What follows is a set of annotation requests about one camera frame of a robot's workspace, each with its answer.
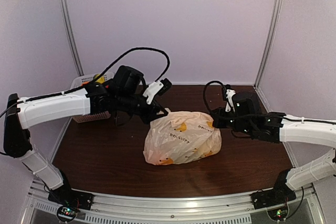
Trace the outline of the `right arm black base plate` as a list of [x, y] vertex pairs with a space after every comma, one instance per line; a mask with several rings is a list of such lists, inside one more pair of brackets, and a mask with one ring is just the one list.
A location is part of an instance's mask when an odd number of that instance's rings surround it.
[[255, 209], [268, 208], [285, 204], [296, 199], [295, 192], [284, 189], [259, 190], [251, 194], [251, 200]]

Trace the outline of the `cream printed plastic bag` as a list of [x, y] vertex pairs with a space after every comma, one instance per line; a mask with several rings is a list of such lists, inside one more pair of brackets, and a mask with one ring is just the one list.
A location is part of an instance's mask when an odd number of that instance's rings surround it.
[[221, 147], [221, 132], [209, 114], [177, 111], [150, 123], [143, 155], [152, 165], [178, 165], [215, 155]]

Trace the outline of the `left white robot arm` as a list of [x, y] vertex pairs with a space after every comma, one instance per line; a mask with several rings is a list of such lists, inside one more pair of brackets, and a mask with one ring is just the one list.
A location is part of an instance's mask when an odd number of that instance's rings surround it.
[[66, 175], [57, 169], [30, 142], [29, 128], [56, 119], [122, 111], [137, 115], [149, 124], [168, 114], [155, 100], [172, 86], [168, 79], [145, 85], [140, 71], [120, 66], [112, 79], [98, 83], [96, 79], [80, 87], [42, 95], [19, 98], [8, 97], [4, 117], [3, 154], [19, 159], [34, 175], [44, 182], [50, 196], [64, 205], [71, 205], [78, 197]]

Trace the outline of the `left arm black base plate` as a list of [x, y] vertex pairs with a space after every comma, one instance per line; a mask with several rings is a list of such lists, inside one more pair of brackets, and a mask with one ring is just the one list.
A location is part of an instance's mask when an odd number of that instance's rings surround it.
[[51, 190], [48, 200], [73, 209], [90, 210], [94, 195], [73, 189]]

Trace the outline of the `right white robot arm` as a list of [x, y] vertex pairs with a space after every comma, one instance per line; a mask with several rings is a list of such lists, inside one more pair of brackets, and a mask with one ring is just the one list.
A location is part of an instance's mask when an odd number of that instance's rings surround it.
[[321, 157], [279, 173], [272, 189], [251, 195], [256, 209], [295, 200], [305, 185], [335, 175], [335, 121], [306, 119], [282, 112], [262, 113], [256, 94], [226, 90], [225, 107], [210, 111], [213, 127], [246, 134], [252, 140], [269, 143], [307, 143], [327, 146]]

